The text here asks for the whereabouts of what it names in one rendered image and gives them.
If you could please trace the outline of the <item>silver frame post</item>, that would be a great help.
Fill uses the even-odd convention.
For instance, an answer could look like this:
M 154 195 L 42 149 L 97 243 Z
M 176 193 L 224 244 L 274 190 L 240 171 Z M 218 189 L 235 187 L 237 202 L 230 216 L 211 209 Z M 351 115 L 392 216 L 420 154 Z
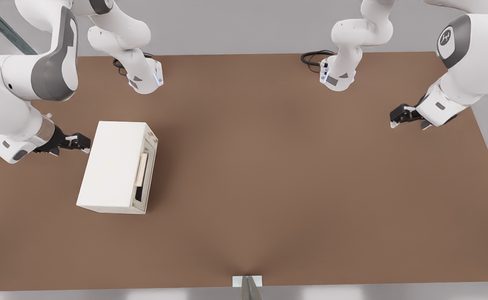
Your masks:
M 232 287 L 240 288 L 239 300 L 263 300 L 258 287 L 263 286 L 261 275 L 233 276 Z
M 36 55 L 36 51 L 0 16 L 0 33 L 25 55 Z

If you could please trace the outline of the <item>white oven box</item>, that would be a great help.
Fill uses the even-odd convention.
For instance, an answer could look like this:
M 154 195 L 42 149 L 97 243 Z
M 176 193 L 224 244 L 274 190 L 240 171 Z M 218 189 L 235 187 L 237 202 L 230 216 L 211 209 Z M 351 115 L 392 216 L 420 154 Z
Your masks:
M 147 137 L 157 138 L 145 122 L 100 121 L 77 206 L 98 213 L 143 215 L 132 206 L 132 198 L 141 146 Z

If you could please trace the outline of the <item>white oven door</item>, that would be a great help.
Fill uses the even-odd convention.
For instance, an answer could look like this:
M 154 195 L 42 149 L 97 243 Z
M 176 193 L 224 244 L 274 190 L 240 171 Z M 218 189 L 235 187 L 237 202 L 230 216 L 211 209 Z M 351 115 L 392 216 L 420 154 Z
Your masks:
M 140 211 L 140 213 L 146 213 L 147 202 L 149 197 L 149 188 L 152 181 L 152 173 L 154 160 L 157 152 L 158 139 L 155 137 L 147 137 L 144 139 L 141 146 L 141 154 L 149 153 L 147 162 L 147 168 L 145 172 L 145 178 L 142 187 L 135 187 L 134 182 L 134 194 L 132 198 L 132 206 Z

